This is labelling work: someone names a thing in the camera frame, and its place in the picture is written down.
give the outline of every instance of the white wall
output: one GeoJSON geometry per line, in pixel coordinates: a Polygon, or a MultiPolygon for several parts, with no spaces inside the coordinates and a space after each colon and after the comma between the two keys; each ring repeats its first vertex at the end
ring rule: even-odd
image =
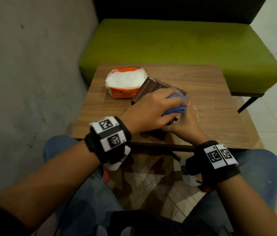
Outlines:
{"type": "Polygon", "coordinates": [[[0,0],[0,189],[77,119],[78,59],[97,24],[92,0],[0,0]]]}

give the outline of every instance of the black wristband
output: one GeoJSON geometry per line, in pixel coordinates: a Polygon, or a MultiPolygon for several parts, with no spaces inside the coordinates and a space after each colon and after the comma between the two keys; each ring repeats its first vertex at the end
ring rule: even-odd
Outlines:
{"type": "Polygon", "coordinates": [[[89,134],[87,134],[84,138],[85,144],[87,145],[89,151],[94,152],[101,163],[109,162],[110,164],[114,164],[119,162],[124,157],[125,144],[132,139],[130,131],[126,128],[123,122],[118,117],[114,117],[114,119],[118,122],[117,126],[112,126],[107,131],[99,134],[97,134],[94,128],[91,127],[89,134]],[[101,143],[101,139],[109,135],[113,135],[120,130],[123,131],[126,142],[111,148],[109,151],[105,151],[101,143]]]}
{"type": "Polygon", "coordinates": [[[208,185],[214,185],[240,173],[240,170],[234,164],[227,165],[225,163],[225,166],[217,169],[213,167],[204,149],[215,145],[218,145],[218,142],[212,140],[201,144],[194,150],[194,156],[186,160],[188,174],[197,175],[201,173],[208,185]]]}

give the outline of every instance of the wooden table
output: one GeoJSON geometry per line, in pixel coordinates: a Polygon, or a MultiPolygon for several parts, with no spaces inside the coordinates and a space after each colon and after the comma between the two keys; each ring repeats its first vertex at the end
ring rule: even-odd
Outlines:
{"type": "MultiPolygon", "coordinates": [[[[112,69],[137,66],[149,77],[187,92],[203,130],[211,139],[228,148],[250,149],[248,135],[235,108],[221,69],[215,65],[102,64],[97,67],[72,137],[83,139],[89,123],[106,116],[118,116],[131,106],[130,99],[113,99],[105,88],[112,69]]],[[[174,151],[192,151],[194,147],[174,134],[160,141],[146,133],[133,135],[131,145],[164,147],[174,151]]]]}

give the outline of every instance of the blue jeans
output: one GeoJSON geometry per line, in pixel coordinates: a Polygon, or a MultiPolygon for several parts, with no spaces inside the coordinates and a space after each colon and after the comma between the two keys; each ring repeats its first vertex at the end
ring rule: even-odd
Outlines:
{"type": "MultiPolygon", "coordinates": [[[[68,136],[51,138],[45,146],[44,160],[50,160],[77,142],[68,136]]],[[[267,150],[254,149],[240,152],[234,157],[239,163],[243,178],[274,211],[277,198],[277,156],[267,150]]],[[[58,218],[65,205],[66,203],[56,211],[58,218]]],[[[101,169],[97,169],[74,195],[60,226],[61,235],[92,235],[95,225],[107,228],[111,213],[119,210],[123,209],[102,179],[101,169]]],[[[208,223],[215,231],[222,225],[233,231],[216,191],[207,193],[183,224],[192,225],[196,218],[208,223]]]]}

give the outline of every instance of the hand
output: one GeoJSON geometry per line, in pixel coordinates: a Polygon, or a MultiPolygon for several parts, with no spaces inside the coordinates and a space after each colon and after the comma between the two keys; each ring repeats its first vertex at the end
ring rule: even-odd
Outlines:
{"type": "Polygon", "coordinates": [[[172,125],[164,126],[162,130],[176,134],[179,138],[195,147],[210,140],[199,124],[193,111],[191,100],[189,100],[187,111],[179,117],[178,121],[172,125]]]}
{"type": "Polygon", "coordinates": [[[182,97],[168,98],[175,93],[180,92],[175,88],[167,88],[149,93],[123,113],[120,119],[132,134],[159,129],[180,115],[170,113],[162,116],[165,111],[187,106],[182,97]]]}

